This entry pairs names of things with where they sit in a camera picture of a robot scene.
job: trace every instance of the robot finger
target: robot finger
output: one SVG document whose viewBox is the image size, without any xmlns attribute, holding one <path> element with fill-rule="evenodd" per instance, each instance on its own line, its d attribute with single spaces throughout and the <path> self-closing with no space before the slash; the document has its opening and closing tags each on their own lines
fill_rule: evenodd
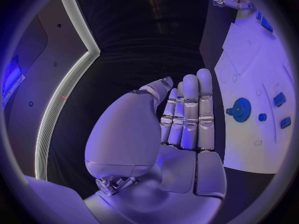
<svg viewBox="0 0 299 224">
<path fill-rule="evenodd" d="M 214 112 L 212 96 L 212 76 L 208 69 L 200 69 L 196 74 L 199 81 L 199 117 L 197 147 L 214 149 Z"/>
<path fill-rule="evenodd" d="M 175 103 L 174 117 L 172 120 L 171 130 L 168 138 L 168 143 L 180 145 L 183 131 L 184 120 L 184 93 L 183 82 L 177 86 L 177 97 Z"/>
<path fill-rule="evenodd" d="M 169 94 L 163 116 L 161 118 L 161 142 L 167 143 L 168 136 L 171 129 L 172 119 L 174 117 L 174 109 L 177 97 L 177 88 L 173 88 Z"/>
<path fill-rule="evenodd" d="M 186 75 L 183 79 L 184 126 L 181 147 L 195 149 L 198 127 L 198 79 L 195 75 Z"/>
</svg>

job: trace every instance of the blue gear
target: blue gear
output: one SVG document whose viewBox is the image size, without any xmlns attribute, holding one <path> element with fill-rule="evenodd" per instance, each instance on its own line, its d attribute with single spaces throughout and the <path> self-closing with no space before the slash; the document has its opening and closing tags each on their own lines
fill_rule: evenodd
<svg viewBox="0 0 299 224">
<path fill-rule="evenodd" d="M 226 110 L 226 113 L 232 115 L 237 122 L 245 122 L 251 114 L 251 104 L 248 99 L 239 98 L 232 108 Z"/>
</svg>

